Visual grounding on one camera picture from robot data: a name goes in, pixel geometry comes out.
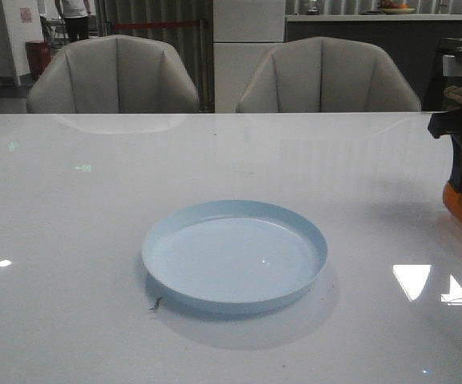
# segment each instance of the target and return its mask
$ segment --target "wall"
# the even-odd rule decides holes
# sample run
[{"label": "wall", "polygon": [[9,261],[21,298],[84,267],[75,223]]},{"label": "wall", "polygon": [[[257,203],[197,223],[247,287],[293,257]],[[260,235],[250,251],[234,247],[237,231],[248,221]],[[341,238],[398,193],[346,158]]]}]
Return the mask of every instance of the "wall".
[{"label": "wall", "polygon": [[[57,8],[55,8],[54,0],[44,0],[46,8],[46,18],[58,18]],[[94,0],[89,0],[89,8],[92,14],[96,13],[96,8],[94,7]]]},{"label": "wall", "polygon": [[[30,73],[25,43],[31,40],[43,41],[38,2],[37,0],[2,0],[2,4],[6,16],[16,76],[18,77],[16,83],[19,84],[19,77]],[[20,8],[30,9],[32,22],[22,22]]]}]

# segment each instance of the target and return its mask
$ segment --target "plate rim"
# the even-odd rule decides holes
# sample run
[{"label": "plate rim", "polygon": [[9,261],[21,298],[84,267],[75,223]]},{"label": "plate rim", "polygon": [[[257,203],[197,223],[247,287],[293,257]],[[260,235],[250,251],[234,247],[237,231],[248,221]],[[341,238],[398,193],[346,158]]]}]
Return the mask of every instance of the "plate rim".
[{"label": "plate rim", "polygon": [[[298,230],[297,226],[285,226],[285,228],[290,229],[291,231],[295,230],[295,233],[299,237],[304,237],[305,241],[308,241],[311,243],[312,246],[315,247],[315,255],[314,257],[318,259],[319,261],[319,266],[317,271],[314,273],[311,278],[307,279],[303,283],[301,283],[299,286],[296,286],[295,288],[291,290],[286,290],[282,294],[278,294],[276,296],[272,296],[269,298],[262,298],[262,299],[254,299],[250,301],[230,301],[230,300],[214,300],[211,298],[205,298],[205,297],[198,297],[197,295],[192,295],[192,294],[187,294],[180,292],[180,290],[176,289],[173,287],[171,284],[168,282],[164,281],[162,278],[159,278],[154,270],[151,270],[150,268],[150,263],[148,262],[148,259],[150,258],[150,254],[148,254],[148,250],[150,250],[152,238],[157,235],[157,231],[161,232],[161,228],[172,220],[176,219],[178,215],[184,215],[189,213],[190,211],[197,210],[199,208],[208,208],[211,206],[241,206],[243,209],[244,206],[255,206],[255,207],[260,207],[260,209],[270,209],[270,210],[275,210],[275,211],[280,211],[288,216],[293,216],[294,218],[297,218],[298,220],[301,220],[303,224],[308,226],[308,228],[311,230],[311,232],[315,235],[315,238],[311,239],[305,234],[302,235]],[[223,218],[251,218],[251,219],[262,219],[266,217],[258,217],[257,215],[249,214],[239,214],[239,215],[223,215],[223,214],[218,214],[218,215],[212,215],[209,216],[207,219],[203,219],[199,222],[204,222],[208,220],[216,220],[216,219],[223,219]],[[282,224],[285,221],[282,220],[277,220],[276,224]],[[190,225],[195,225],[198,222],[191,222]],[[214,201],[209,201],[209,202],[202,202],[199,204],[194,204],[191,206],[186,206],[184,208],[181,208],[179,210],[175,210],[172,214],[169,214],[165,216],[164,218],[161,218],[159,221],[157,221],[148,231],[148,233],[145,236],[144,242],[142,243],[142,248],[141,248],[141,257],[142,261],[144,263],[144,266],[147,270],[147,273],[151,275],[152,278],[157,280],[162,286],[164,286],[167,290],[171,291],[174,293],[175,296],[178,296],[183,302],[192,302],[193,306],[196,307],[223,307],[223,306],[241,306],[244,308],[251,307],[258,305],[259,307],[267,306],[265,310],[268,309],[274,309],[277,306],[271,305],[272,308],[269,308],[269,303],[274,303],[274,302],[284,302],[288,300],[290,297],[293,297],[293,300],[289,300],[289,302],[294,301],[298,298],[299,294],[302,295],[305,291],[306,288],[311,286],[311,284],[315,281],[315,279],[318,277],[318,275],[321,273],[321,271],[325,268],[325,265],[327,264],[328,261],[328,245],[327,242],[325,241],[325,236],[321,233],[320,229],[310,222],[307,218],[304,216],[298,214],[297,212],[293,210],[286,209],[282,206],[278,206],[272,203],[267,203],[267,202],[259,202],[259,201],[254,201],[254,200],[243,200],[243,199],[235,199],[235,200],[214,200]],[[247,310],[247,313],[252,313],[256,312],[255,310]]]}]

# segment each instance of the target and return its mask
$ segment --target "white table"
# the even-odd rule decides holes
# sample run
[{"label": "white table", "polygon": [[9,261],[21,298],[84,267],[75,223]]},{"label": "white table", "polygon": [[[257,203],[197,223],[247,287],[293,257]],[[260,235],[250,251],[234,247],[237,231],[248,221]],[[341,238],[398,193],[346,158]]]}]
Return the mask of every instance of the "white table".
[{"label": "white table", "polygon": [[[0,383],[462,383],[462,226],[429,117],[0,115]],[[150,311],[148,229],[219,199],[315,223],[315,286],[252,318]]]}]

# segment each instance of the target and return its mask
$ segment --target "upholstered chair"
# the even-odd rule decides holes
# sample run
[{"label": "upholstered chair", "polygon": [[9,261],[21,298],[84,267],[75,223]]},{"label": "upholstered chair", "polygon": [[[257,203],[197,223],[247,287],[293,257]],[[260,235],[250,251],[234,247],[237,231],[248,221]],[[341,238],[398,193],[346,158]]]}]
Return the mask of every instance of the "upholstered chair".
[{"label": "upholstered chair", "polygon": [[171,45],[117,34],[59,50],[26,106],[35,114],[199,111],[196,87]]},{"label": "upholstered chair", "polygon": [[239,113],[419,111],[420,100],[378,46],[307,38],[261,57]]}]

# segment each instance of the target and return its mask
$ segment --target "light blue plate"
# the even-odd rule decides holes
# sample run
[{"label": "light blue plate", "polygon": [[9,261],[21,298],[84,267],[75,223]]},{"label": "light blue plate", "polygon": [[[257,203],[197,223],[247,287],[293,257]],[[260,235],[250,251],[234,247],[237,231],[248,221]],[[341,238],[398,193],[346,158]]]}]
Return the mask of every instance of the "light blue plate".
[{"label": "light blue plate", "polygon": [[297,300],[327,259],[308,220],[263,202],[189,206],[147,234],[142,259],[167,294],[225,314],[274,310]]}]

